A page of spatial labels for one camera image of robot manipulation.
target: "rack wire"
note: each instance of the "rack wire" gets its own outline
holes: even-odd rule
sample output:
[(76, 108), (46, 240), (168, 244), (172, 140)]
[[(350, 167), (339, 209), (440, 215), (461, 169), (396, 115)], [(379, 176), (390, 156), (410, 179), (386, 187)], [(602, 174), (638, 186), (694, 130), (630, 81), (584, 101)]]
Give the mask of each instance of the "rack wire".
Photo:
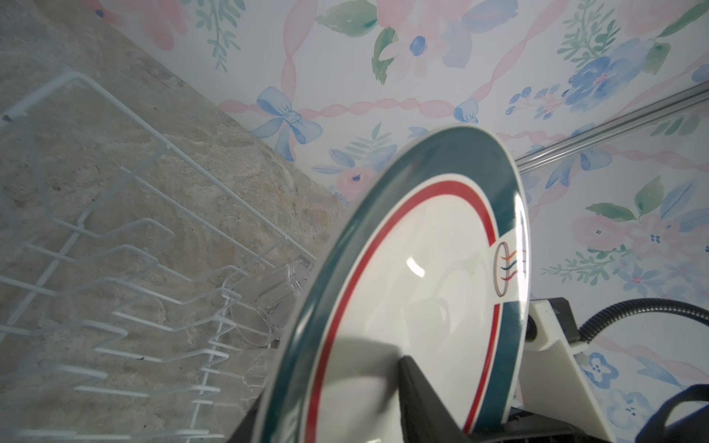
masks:
[[(68, 84), (73, 84), (76, 82), (81, 82), (93, 89), (113, 106), (115, 106), (121, 113), (125, 114), (129, 117), (129, 119), (137, 123), (143, 130), (151, 134), (151, 136), (153, 136), (153, 138), (160, 144), (160, 148), (132, 169), (121, 167), (120, 176), (118, 179), (98, 198), (84, 208), (75, 223), (68, 223), (56, 215), (50, 204), (50, 193), (45, 180), (45, 172), (43, 171), (43, 159), (40, 156), (37, 146), (35, 145), (33, 120), (28, 112), (32, 108), (44, 104), (48, 96), (55, 93), (57, 90), (67, 86)], [(131, 361), (141, 361), (145, 362), (145, 364), (163, 364), (203, 356), (202, 358), (204, 358), (204, 363), (199, 367), (201, 378), (198, 383), (142, 391), (128, 389), (125, 388), (125, 386), (104, 386), (102, 382), (110, 378), (109, 372), (94, 369), (89, 365), (79, 366), (65, 361), (52, 361), (50, 364), (44, 364), (41, 367), (34, 369), (27, 370), (27, 368), (25, 368), (9, 374), (0, 374), (0, 382), (7, 383), (15, 383), (23, 378), (31, 376), (46, 376), (53, 374), (69, 374), (70, 376), (79, 376), (81, 381), (72, 386), (73, 390), (93, 396), (156, 398), (178, 393), (192, 392), (196, 394), (196, 396), (190, 400), (191, 414), (189, 414), (189, 422), (185, 423), (185, 427), (179, 429), (158, 430), (142, 433), (134, 432), (127, 434), (96, 434), (85, 433), (81, 430), (66, 429), (18, 429), (8, 427), (7, 424), (0, 423), (0, 425), (5, 425), (4, 427), (0, 427), (0, 437), (4, 434), (6, 437), (13, 437), (16, 439), (68, 439), (82, 441), (113, 441), (126, 439), (151, 439), (156, 437), (175, 437), (177, 439), (186, 440), (187, 442), (189, 442), (191, 438), (224, 438), (224, 435), (218, 432), (213, 432), (211, 429), (196, 428), (198, 417), (200, 415), (200, 409), (204, 405), (224, 408), (240, 407), (240, 404), (238, 403), (225, 403), (210, 399), (210, 397), (220, 391), (219, 387), (214, 386), (213, 383), (211, 383), (213, 380), (212, 376), (217, 375), (233, 378), (242, 377), (240, 374), (234, 374), (219, 369), (220, 364), (242, 351), (242, 347), (222, 342), (221, 339), (230, 331), (237, 330), (239, 333), (248, 332), (254, 337), (262, 336), (263, 344), (266, 344), (269, 341), (268, 332), (255, 329), (249, 325), (240, 324), (234, 321), (228, 314), (230, 310), (236, 308), (240, 310), (251, 310), (254, 315), (262, 316), (262, 313), (257, 312), (255, 308), (242, 303), (241, 297), (236, 291), (238, 280), (244, 276), (248, 276), (248, 270), (255, 264), (261, 264), (262, 266), (269, 268), (274, 267), (274, 265), (266, 259), (265, 256), (280, 247), (291, 247), (298, 253), (307, 256), (312, 261), (315, 261), (315, 257), (305, 248), (300, 246), (300, 244), (294, 239), (288, 236), (284, 231), (279, 229), (270, 220), (265, 218), (261, 213), (256, 211), (252, 206), (237, 196), (227, 186), (217, 180), (217, 178), (212, 176), (203, 167), (193, 161), (192, 158), (184, 154), (180, 149), (168, 141), (165, 136), (157, 132), (141, 117), (123, 105), (116, 97), (99, 86), (93, 79), (82, 73), (68, 72), (63, 74), (40, 87), (32, 94), (29, 94), (15, 106), (12, 106), (10, 109), (3, 112), (0, 120), (0, 131), (8, 128), (16, 128), (21, 135), (21, 142), (23, 143), (24, 149), (26, 150), (26, 154), (29, 158), (32, 182), (38, 195), (38, 200), (44, 219), (46, 219), (46, 221), (54, 227), (59, 227), (64, 230), (66, 240), (61, 248), (55, 252), (40, 245), (35, 245), (30, 240), (23, 239), (21, 221), (15, 215), (15, 211), (11, 206), (11, 200), (6, 189), (0, 189), (0, 214), (5, 222), (4, 229), (9, 230), (11, 233), (11, 238), (15, 243), (15, 249), (21, 253), (40, 254), (49, 260), (49, 264), (43, 269), (40, 276), (34, 282), (22, 281), (10, 276), (0, 275), (0, 283), (3, 285), (12, 286), (23, 290), (23, 295), (21, 296), (19, 303), (17, 303), (11, 311), (10, 316), (6, 319), (0, 319), (0, 321), (4, 320), (0, 323), (0, 343), (2, 343), (8, 336), (14, 336), (19, 339), (23, 337), (45, 337), (56, 333), (74, 332), (79, 329), (88, 328), (90, 330), (99, 331), (109, 335), (107, 339), (98, 341), (91, 348), (93, 352), (98, 354), (129, 359)], [(175, 199), (171, 198), (166, 193), (160, 191), (158, 188), (141, 178), (140, 175), (145, 173), (145, 171), (154, 165), (158, 159), (166, 156), (172, 156), (182, 161), (189, 168), (192, 168), (204, 177), (211, 185), (218, 188), (220, 192), (233, 203), (236, 203), (251, 213), (254, 217), (256, 217), (256, 219), (260, 220), (260, 222), (272, 231), (276, 237), (276, 241), (270, 246), (265, 247), (262, 252), (253, 251), (249, 247), (244, 246), (241, 242), (238, 242), (232, 236), (224, 233), (222, 230), (209, 223), (197, 213), (186, 208)], [(213, 235), (218, 236), (222, 239), (222, 241), (243, 252), (243, 254), (248, 257), (248, 260), (242, 264), (229, 264), (192, 278), (171, 269), (161, 263), (157, 258), (160, 251), (164, 250), (173, 241), (175, 241), (176, 234), (173, 230), (154, 218), (141, 218), (139, 220), (134, 220), (119, 228), (109, 230), (104, 233), (94, 232), (93, 230), (87, 228), (87, 218), (94, 213), (94, 211), (100, 210), (100, 208), (109, 203), (119, 191), (124, 190), (130, 184), (137, 184), (146, 192), (158, 197), (159, 200), (164, 201), (185, 217), (195, 223), (198, 223)], [(82, 238), (92, 240), (116, 239), (121, 235), (135, 233), (144, 228), (151, 228), (155, 230), (155, 232), (159, 234), (158, 237), (160, 237), (161, 240), (156, 241), (150, 247), (137, 247), (127, 243), (110, 247), (93, 254), (88, 254), (84, 257), (77, 258), (70, 256), (72, 248), (74, 248), (77, 241)], [(120, 254), (128, 254), (130, 257), (134, 257), (135, 261), (139, 263), (137, 269), (135, 267), (127, 267), (119, 276), (100, 276), (92, 281), (83, 282), (67, 288), (52, 289), (46, 286), (47, 282), (57, 271), (57, 268), (62, 264), (70, 267), (78, 267), (86, 264), (95, 264), (99, 260), (111, 259)], [(220, 284), (207, 291), (192, 293), (191, 296), (186, 298), (176, 297), (167, 292), (164, 293), (161, 290), (150, 288), (148, 287), (149, 285), (144, 284), (141, 281), (141, 277), (145, 276), (149, 271), (160, 272), (171, 276), (176, 278), (178, 281), (184, 282), (186, 285), (209, 283), (209, 281), (215, 278), (220, 279)], [(83, 291), (92, 291), (97, 288), (109, 288), (111, 291), (120, 290), (123, 293), (130, 294), (128, 300), (123, 301), (109, 310), (109, 318), (112, 316), (113, 318), (121, 319), (121, 321), (126, 320), (130, 323), (139, 324), (144, 327), (161, 330), (168, 333), (184, 331), (191, 327), (207, 324), (214, 326), (215, 332), (206, 340), (206, 343), (208, 344), (207, 347), (175, 354), (166, 353), (165, 355), (150, 355), (120, 349), (119, 342), (124, 340), (129, 335), (129, 330), (125, 327), (119, 327), (103, 320), (78, 319), (65, 324), (54, 325), (52, 327), (39, 327), (35, 329), (16, 326), (18, 321), (23, 317), (23, 315), (32, 309), (33, 304), (37, 303), (39, 298), (48, 297), (61, 301)], [(131, 310), (137, 304), (146, 300), (158, 300), (160, 303), (167, 303), (175, 306), (187, 306), (187, 308), (189, 308), (189, 306), (194, 305), (195, 302), (212, 296), (218, 296), (222, 302), (221, 305), (211, 313), (211, 315), (207, 315), (202, 318), (194, 318), (191, 319), (191, 321), (178, 326), (165, 325), (164, 323), (156, 322), (148, 318), (142, 318)]]

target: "black cable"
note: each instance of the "black cable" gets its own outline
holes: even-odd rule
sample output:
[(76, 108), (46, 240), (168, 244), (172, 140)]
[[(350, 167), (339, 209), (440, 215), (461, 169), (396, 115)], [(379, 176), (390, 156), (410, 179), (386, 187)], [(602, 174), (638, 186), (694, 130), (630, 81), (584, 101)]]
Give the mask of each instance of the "black cable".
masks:
[(668, 313), (697, 320), (709, 326), (709, 310), (667, 298), (636, 298), (608, 306), (589, 318), (580, 328), (581, 341), (591, 343), (602, 330), (621, 318), (642, 313)]

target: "plate logo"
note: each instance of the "plate logo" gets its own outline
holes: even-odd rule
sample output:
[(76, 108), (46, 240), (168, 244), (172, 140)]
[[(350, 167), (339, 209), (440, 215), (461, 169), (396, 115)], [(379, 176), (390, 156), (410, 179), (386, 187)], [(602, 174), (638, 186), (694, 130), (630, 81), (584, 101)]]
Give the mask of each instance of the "plate logo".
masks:
[(517, 251), (510, 253), (507, 242), (500, 243), (495, 251), (495, 264), (493, 277), (495, 279), (495, 291), (497, 295), (503, 297), (507, 294), (510, 280), (517, 275)]

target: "plate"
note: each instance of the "plate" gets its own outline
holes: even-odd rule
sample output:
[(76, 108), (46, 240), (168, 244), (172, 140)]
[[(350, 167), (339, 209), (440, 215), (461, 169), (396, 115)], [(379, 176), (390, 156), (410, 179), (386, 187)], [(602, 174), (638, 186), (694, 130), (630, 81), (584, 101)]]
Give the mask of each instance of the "plate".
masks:
[(513, 160), (475, 127), (400, 155), (314, 273), (253, 442), (402, 441), (411, 355), (466, 432), (501, 424), (527, 320), (527, 222)]

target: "floral wallpaper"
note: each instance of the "floral wallpaper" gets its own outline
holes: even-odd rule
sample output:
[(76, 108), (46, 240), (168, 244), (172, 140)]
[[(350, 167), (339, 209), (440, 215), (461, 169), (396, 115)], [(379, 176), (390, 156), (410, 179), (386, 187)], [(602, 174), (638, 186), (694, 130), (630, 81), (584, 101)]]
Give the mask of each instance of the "floral wallpaper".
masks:
[(429, 130), (520, 157), (709, 79), (707, 0), (81, 1), (345, 203)]
[[(525, 173), (533, 296), (566, 297), (578, 324), (631, 298), (709, 308), (707, 138), (709, 101)], [(578, 355), (619, 442), (634, 441), (665, 400), (709, 383), (708, 338), (692, 320), (643, 314)]]

